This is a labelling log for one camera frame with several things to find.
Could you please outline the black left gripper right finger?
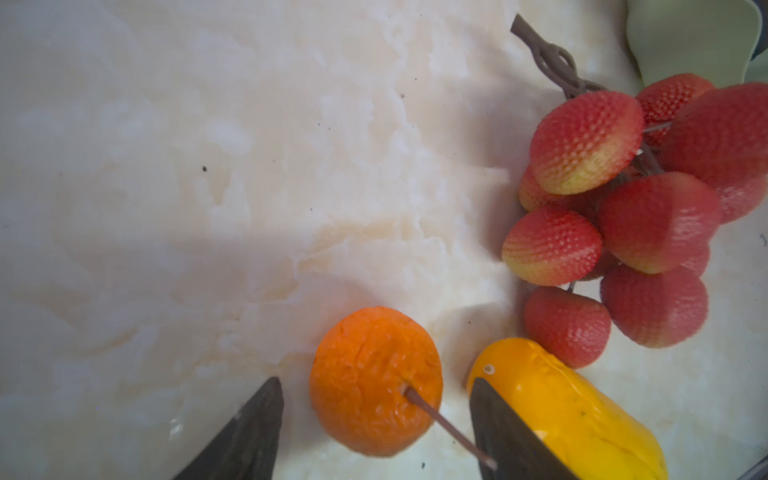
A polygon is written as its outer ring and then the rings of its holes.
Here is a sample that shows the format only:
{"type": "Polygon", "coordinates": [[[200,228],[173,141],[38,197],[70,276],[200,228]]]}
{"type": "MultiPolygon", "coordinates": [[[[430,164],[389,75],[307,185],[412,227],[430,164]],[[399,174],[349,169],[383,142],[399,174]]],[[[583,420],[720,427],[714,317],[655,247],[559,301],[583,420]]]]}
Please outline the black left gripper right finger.
{"type": "Polygon", "coordinates": [[[470,412],[475,445],[496,461],[479,463],[483,480],[577,480],[483,378],[473,382],[470,412]]]}

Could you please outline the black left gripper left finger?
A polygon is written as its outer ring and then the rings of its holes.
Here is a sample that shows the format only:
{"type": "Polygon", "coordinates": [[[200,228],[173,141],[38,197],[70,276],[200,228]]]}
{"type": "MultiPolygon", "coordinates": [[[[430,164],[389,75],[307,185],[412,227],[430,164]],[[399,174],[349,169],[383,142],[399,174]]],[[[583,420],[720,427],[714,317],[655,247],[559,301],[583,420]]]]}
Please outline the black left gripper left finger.
{"type": "Polygon", "coordinates": [[[271,480],[283,411],[282,385],[273,376],[174,480],[271,480]]]}

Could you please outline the yellow orange mango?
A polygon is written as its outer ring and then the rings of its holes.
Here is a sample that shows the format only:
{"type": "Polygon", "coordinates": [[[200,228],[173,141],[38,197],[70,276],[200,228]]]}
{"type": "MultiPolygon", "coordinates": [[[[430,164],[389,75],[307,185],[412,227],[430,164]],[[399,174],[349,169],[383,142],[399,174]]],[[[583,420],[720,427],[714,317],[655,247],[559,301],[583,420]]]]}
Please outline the yellow orange mango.
{"type": "Polygon", "coordinates": [[[532,340],[507,338],[476,358],[482,378],[580,479],[666,479],[655,436],[586,378],[532,340]]]}

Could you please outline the small orange tangerine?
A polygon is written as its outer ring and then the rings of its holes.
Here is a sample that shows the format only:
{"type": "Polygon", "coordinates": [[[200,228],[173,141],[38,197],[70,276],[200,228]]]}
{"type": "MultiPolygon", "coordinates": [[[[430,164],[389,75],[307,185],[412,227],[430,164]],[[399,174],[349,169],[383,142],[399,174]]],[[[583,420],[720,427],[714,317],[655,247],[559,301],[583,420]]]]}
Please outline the small orange tangerine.
{"type": "Polygon", "coordinates": [[[312,408],[325,432],[359,454],[393,457],[439,423],[481,465],[498,463],[440,412],[442,364],[428,332],[407,315],[369,307],[343,318],[317,347],[312,408]]]}

